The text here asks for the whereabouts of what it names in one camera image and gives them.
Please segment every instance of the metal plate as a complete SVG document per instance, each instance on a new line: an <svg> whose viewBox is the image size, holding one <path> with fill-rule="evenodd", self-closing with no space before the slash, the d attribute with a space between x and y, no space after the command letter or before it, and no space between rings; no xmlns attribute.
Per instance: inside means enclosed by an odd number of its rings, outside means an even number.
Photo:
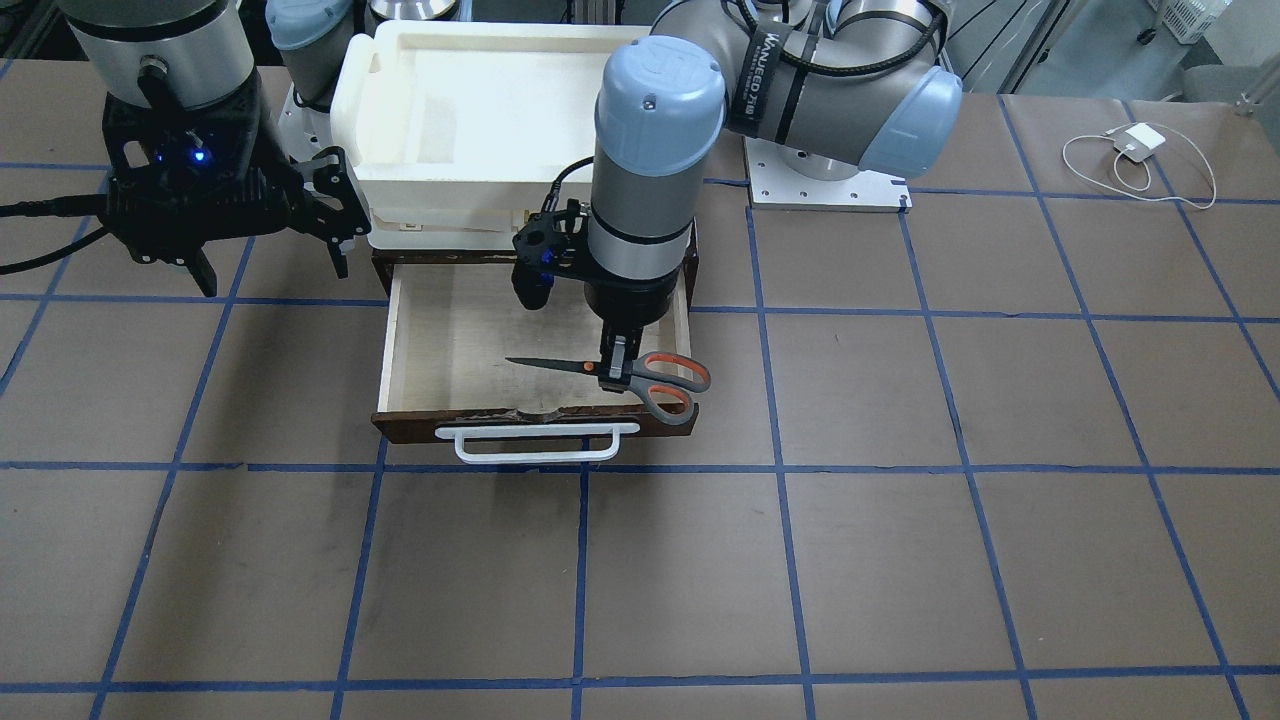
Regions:
<svg viewBox="0 0 1280 720"><path fill-rule="evenodd" d="M746 138L751 204L762 210L897 213L911 208L902 178L864 170L846 181L817 181L787 167L782 159L787 151L767 140Z"/></svg>

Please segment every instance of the scissors blade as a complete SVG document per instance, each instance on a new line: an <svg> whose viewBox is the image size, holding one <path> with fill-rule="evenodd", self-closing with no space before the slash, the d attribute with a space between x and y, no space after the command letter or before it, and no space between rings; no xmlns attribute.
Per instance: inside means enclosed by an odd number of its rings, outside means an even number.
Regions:
<svg viewBox="0 0 1280 720"><path fill-rule="evenodd" d="M575 361L575 360L548 360L545 357L507 357L508 363L515 363L517 365L529 365L530 368L544 368L547 370L563 370L566 373L580 373L584 375L595 375L595 363L590 360Z"/></svg>

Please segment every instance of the white cable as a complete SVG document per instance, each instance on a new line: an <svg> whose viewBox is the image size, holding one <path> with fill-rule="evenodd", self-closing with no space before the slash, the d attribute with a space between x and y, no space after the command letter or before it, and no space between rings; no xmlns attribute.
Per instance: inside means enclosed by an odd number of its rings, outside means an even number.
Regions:
<svg viewBox="0 0 1280 720"><path fill-rule="evenodd" d="M1115 138L1110 137L1111 135L1114 135L1117 131L1121 131L1121 129L1125 129L1125 128L1129 128L1129 127L1133 127L1133 126L1137 126L1137 124L1138 123L1123 124L1123 126L1119 126L1119 127L1108 129L1106 132L1106 135L1078 135L1078 136L1073 137L1071 140L1068 140L1062 145L1062 163L1065 163L1066 168L1069 170L1071 170L1073 173L1075 173L1075 176L1078 178L1083 179L1084 182L1091 183L1091 184L1096 184L1096 186L1098 186L1098 187L1101 187L1103 190L1110 190L1111 192L1119 192L1120 195L1124 195L1125 197L1132 197L1134 200L1142 200L1143 202L1167 202L1167 201L1172 201L1172 200L1181 200L1183 202L1190 205L1192 208L1196 208L1197 210L1208 210L1210 208L1212 208L1213 204L1217 202L1217 177L1213 174L1213 165L1210 164L1208 158L1204 156L1204 152L1199 149L1198 145L1196 145L1196 142L1192 138L1187 137L1185 135L1178 132L1176 129L1174 129L1174 128L1171 128L1169 126L1162 126L1160 123L1147 123L1151 127L1157 127L1157 128L1166 129L1166 131L1176 135L1178 137L1185 140L1187 143L1192 146L1192 150L1194 150L1196 154L1199 155L1201 160L1204 163L1204 169L1208 170L1208 183L1210 183L1210 187L1212 190L1212 196L1210 197L1208 204L1206 204L1206 205L1196 204L1196 202L1193 202L1193 201L1190 201L1190 200L1188 200L1188 199L1185 199L1185 197L1183 197L1180 195L1170 195L1170 196L1166 196L1166 197L1143 197L1140 195L1134 195L1133 192L1129 192L1126 190L1121 190L1121 188L1119 188L1119 187L1116 187L1114 184L1107 184L1105 182L1100 182L1100 181L1096 181L1096 179L1091 178L1089 176L1087 176L1087 174L1082 173L1080 170L1075 169L1075 165L1073 165L1071 161L1066 158L1066 149L1070 147L1073 142L1076 142L1079 140L1106 140L1107 142L1112 142ZM1140 187L1140 188L1129 184L1124 178L1120 177L1119 163L1120 163L1120 155L1116 154L1115 160L1111 163L1111 170L1112 170L1112 173L1115 173L1116 179L1119 179L1121 184L1124 184L1129 190L1134 190L1134 191L1138 191L1138 192L1142 192L1142 191L1144 191L1144 190L1147 190L1147 188L1151 187L1151 168L1147 167L1147 161L1146 160L1143 160L1142 163L1139 163L1147 170L1147 184L1144 187Z"/></svg>
<svg viewBox="0 0 1280 720"><path fill-rule="evenodd" d="M1023 15L1023 22L1018 23L1018 29L1015 29L1014 35L1009 40L1006 40L1005 44L1001 45L998 50L996 50L996 53L991 56L991 60L987 61L987 67L983 68L980 73L978 73L978 77L973 79L973 83L970 83L969 87L978 87L978 81L980 81L983 76L987 74L987 70L991 69L991 65L996 63L996 58L998 58L1000 54L1004 53L1005 49L1009 47L1015 40L1018 40L1018 36L1021 35L1023 29L1027 28L1027 20L1029 20L1030 17L1036 14L1036 9L1043 4L1044 0L1038 0L1034 5L1032 5L1030 10L1027 10L1027 14Z"/></svg>

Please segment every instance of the black velcro strap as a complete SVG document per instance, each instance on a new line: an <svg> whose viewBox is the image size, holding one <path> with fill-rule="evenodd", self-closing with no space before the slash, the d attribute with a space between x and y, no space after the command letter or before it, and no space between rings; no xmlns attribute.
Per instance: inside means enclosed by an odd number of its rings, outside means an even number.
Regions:
<svg viewBox="0 0 1280 720"><path fill-rule="evenodd" d="M742 70L737 74L737 88L730 104L728 129L756 137L764 119L764 101L769 83L782 63L782 46L791 36L791 26L760 20L742 58Z"/></svg>

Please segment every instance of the drawer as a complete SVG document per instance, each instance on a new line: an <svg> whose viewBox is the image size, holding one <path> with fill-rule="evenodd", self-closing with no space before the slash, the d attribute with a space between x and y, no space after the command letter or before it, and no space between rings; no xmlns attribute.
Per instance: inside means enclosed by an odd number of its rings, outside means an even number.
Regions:
<svg viewBox="0 0 1280 720"><path fill-rule="evenodd" d="M581 283L570 281L557 283L547 307L525 310L511 291L511 263L502 260L390 265L372 418L390 442L442 442L440 434L458 428L550 427L532 432L564 437L582 434L572 425L602 423L641 436L692 430L694 421L664 425L634 395L605 392L589 377L508 363L508 356L599 357L600 320ZM691 355L685 279L671 311L645 329L641 352Z"/></svg>

